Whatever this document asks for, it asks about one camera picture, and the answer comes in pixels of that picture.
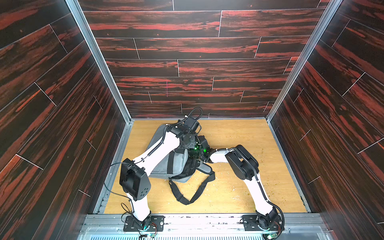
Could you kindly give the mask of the grey zippered laptop bag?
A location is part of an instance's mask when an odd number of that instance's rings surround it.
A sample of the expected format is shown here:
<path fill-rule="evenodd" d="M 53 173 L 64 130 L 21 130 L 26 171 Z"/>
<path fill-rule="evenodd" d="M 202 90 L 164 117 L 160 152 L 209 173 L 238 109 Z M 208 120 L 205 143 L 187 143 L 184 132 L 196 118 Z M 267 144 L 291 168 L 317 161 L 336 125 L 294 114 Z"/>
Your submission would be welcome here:
<path fill-rule="evenodd" d="M 188 200 L 180 192 L 176 182 L 186 183 L 198 170 L 208 177 L 201 183 L 194 196 Z M 151 178 L 168 179 L 169 184 L 178 202 L 189 205 L 194 203 L 203 193 L 207 183 L 215 180 L 213 169 L 200 160 L 189 157 L 188 149 L 175 149 L 171 151 L 151 172 Z"/>

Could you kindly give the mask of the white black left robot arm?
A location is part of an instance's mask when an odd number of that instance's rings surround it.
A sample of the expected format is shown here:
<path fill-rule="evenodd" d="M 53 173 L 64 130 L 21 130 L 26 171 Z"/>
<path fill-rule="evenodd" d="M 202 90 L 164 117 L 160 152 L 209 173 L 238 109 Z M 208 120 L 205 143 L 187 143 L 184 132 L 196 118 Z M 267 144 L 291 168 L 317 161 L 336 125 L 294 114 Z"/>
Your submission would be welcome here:
<path fill-rule="evenodd" d="M 158 128 L 144 153 L 123 161 L 119 183 L 130 199 L 132 218 L 142 229 L 148 227 L 152 214 L 147 199 L 150 178 L 167 179 L 174 196 L 184 205 L 193 203 L 202 193 L 198 191 L 188 200 L 175 185 L 188 181 L 202 164 L 188 150 L 196 150 L 196 133 L 183 125 L 165 124 Z"/>

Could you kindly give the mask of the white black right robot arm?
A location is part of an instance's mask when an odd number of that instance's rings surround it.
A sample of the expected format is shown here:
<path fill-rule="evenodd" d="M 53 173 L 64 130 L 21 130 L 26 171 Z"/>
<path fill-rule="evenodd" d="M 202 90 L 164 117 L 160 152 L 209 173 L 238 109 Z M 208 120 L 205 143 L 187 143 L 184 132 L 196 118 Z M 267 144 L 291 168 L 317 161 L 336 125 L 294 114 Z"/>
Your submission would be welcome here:
<path fill-rule="evenodd" d="M 273 204 L 261 181 L 259 163 L 242 145 L 232 148 L 212 149 L 201 136 L 202 141 L 189 149 L 189 156 L 204 163 L 228 163 L 235 175 L 246 184 L 256 207 L 256 221 L 264 231 L 284 230 L 283 211 Z"/>

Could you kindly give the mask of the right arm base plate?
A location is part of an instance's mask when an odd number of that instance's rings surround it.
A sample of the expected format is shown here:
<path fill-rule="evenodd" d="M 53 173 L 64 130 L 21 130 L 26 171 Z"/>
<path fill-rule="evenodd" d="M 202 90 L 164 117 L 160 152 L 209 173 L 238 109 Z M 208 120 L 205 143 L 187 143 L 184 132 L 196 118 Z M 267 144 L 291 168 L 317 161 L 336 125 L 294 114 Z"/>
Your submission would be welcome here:
<path fill-rule="evenodd" d="M 258 215 L 243 215 L 240 223 L 243 224 L 245 231 L 279 232 L 284 230 L 283 221 L 279 215 L 274 219 Z"/>

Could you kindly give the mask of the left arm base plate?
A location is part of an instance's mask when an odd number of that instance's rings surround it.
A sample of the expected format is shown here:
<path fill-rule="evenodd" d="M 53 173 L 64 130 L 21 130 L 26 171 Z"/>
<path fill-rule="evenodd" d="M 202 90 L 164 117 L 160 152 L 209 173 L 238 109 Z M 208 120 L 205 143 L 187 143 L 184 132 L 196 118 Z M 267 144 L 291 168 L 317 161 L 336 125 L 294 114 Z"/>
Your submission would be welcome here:
<path fill-rule="evenodd" d="M 165 216 L 150 215 L 139 221 L 134 216 L 127 216 L 124 223 L 124 232 L 162 232 L 164 230 Z"/>

